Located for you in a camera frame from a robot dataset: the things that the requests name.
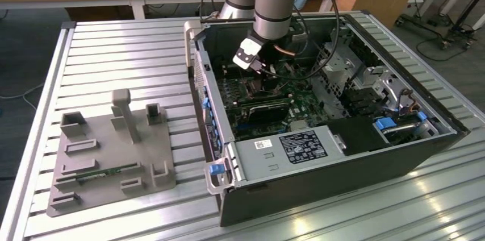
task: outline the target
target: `white box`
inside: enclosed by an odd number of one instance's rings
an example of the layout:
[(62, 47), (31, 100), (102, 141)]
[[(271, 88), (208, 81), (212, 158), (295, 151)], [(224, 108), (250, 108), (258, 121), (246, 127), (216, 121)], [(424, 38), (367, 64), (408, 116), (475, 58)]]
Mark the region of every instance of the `white box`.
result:
[(424, 0), (408, 0), (408, 5), (403, 11), (403, 14), (408, 16), (415, 16), (418, 9), (422, 7)]

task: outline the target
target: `caster wheel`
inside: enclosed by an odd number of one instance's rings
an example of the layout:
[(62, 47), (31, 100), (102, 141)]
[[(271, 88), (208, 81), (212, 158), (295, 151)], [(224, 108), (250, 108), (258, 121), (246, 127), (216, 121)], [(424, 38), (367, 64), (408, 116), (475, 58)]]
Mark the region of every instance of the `caster wheel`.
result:
[(402, 27), (403, 26), (403, 24), (406, 23), (406, 20), (403, 19), (403, 18), (399, 18), (399, 20), (396, 20), (396, 26), (398, 27)]
[(450, 43), (448, 41), (443, 41), (442, 44), (443, 44), (442, 49), (448, 49), (450, 46), (452, 45), (452, 43)]
[(464, 49), (470, 49), (472, 47), (474, 41), (467, 41), (464, 45)]

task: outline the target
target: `green circuit board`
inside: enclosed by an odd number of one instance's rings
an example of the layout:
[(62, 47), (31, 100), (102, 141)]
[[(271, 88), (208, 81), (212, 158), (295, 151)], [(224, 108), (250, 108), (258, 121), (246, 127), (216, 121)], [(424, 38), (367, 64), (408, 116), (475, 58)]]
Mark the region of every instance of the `green circuit board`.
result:
[[(283, 70), (279, 71), (282, 74), (295, 73), (288, 65), (279, 69)], [(308, 81), (275, 78), (274, 81), (266, 81), (266, 84), (271, 84), (271, 89), (262, 89), (260, 83), (258, 77), (223, 78), (218, 81), (236, 141), (294, 131), (295, 125), (291, 123), (296, 121), (299, 126), (308, 127), (328, 122), (330, 117)], [(272, 110), (276, 106), (282, 107), (283, 114)], [(260, 110), (264, 122), (252, 121), (256, 109)]]

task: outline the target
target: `power supply label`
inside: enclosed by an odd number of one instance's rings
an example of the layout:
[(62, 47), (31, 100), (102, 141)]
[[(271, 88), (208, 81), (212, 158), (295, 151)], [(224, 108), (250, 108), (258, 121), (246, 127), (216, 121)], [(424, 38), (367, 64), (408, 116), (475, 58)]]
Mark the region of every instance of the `power supply label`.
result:
[(328, 156), (315, 131), (283, 136), (280, 141), (294, 164)]

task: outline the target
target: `table leg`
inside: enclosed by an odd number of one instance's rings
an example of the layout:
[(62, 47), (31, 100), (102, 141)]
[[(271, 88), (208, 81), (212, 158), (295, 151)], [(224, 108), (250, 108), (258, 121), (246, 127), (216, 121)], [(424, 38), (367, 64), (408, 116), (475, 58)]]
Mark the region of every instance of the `table leg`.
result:
[(146, 12), (143, 6), (146, 5), (146, 0), (131, 0), (131, 8), (134, 10), (135, 19), (146, 19)]

